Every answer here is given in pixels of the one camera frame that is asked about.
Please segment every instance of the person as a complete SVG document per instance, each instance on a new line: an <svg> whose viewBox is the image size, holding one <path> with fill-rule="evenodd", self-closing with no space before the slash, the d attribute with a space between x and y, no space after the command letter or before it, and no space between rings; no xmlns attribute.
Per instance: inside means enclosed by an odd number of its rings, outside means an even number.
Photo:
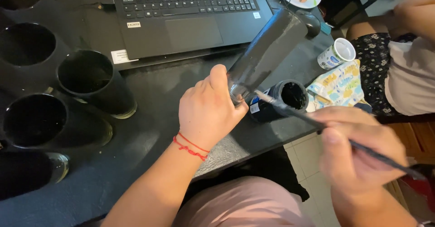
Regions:
<svg viewBox="0 0 435 227"><path fill-rule="evenodd" d="M122 195L102 227L312 227L301 198L259 177L243 177L208 188L179 211L188 185L207 151L248 111L234 107L226 68L216 65L180 99L180 133L159 159ZM388 127L358 108L329 107L310 116L323 130L321 170L331 183L342 227L416 227L416 220L382 186L399 170L353 151L349 139L407 165L404 146Z"/></svg>
<svg viewBox="0 0 435 227"><path fill-rule="evenodd" d="M361 61L364 98L378 116L435 113L435 0L405 0L393 12L389 22L347 31Z"/></svg>

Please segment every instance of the white cup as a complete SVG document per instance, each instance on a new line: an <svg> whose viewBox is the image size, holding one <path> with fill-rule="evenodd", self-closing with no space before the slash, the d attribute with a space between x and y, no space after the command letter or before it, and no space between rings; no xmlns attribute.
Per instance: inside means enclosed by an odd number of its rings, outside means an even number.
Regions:
<svg viewBox="0 0 435 227"><path fill-rule="evenodd" d="M355 48L346 39L338 38L317 57L317 62L323 69L331 69L342 63L355 59Z"/></svg>

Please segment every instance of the computer mouse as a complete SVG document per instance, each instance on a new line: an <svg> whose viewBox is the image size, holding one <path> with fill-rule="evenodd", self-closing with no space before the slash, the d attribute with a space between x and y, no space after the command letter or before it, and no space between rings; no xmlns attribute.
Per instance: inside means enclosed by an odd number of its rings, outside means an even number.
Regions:
<svg viewBox="0 0 435 227"><path fill-rule="evenodd" d="M307 37L314 38L320 33L320 20L315 15L305 10L297 10L296 14L307 26Z"/></svg>

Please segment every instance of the floral skirt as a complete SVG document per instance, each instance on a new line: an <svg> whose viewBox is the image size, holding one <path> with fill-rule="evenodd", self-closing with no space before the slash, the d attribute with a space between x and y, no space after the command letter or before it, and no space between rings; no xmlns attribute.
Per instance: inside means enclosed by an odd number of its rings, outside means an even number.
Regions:
<svg viewBox="0 0 435 227"><path fill-rule="evenodd" d="M394 41L412 42L415 38L415 35L407 33ZM385 78L391 61L388 49L390 41L388 33L367 34L351 41L355 47L356 58L361 62L359 70L364 99L372 106L372 113L377 116L400 115L385 96Z"/></svg>

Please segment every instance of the paint brush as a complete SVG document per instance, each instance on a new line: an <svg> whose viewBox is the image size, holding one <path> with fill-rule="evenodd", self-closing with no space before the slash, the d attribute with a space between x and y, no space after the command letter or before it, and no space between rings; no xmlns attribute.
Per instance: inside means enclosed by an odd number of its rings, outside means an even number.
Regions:
<svg viewBox="0 0 435 227"><path fill-rule="evenodd" d="M265 102L285 110L286 112L288 112L289 115L292 115L294 117L302 119L306 123L311 124L312 126L318 128L320 131L322 131L326 128L326 125L324 123L318 122L318 121L308 117L306 114L296 111L294 108L288 106L284 102L278 101L277 99L274 99L271 96L266 95L261 91L255 90L254 92L258 95L258 97L260 99L264 100ZM353 146L354 148L362 150L362 151L366 152L368 155L370 155L371 157L376 158L379 161L381 161L381 162L383 162L383 163L385 163L393 168L399 169L399 170L405 172L406 174L409 174L415 180L425 180L426 179L425 176L423 176L423 174L421 174L421 173L419 173L416 170L413 170L411 168L402 166L399 163L396 163L393 159L374 151L370 147L363 146L363 145L356 143L355 141L352 141L352 140L349 140L349 142L350 142L351 146Z"/></svg>

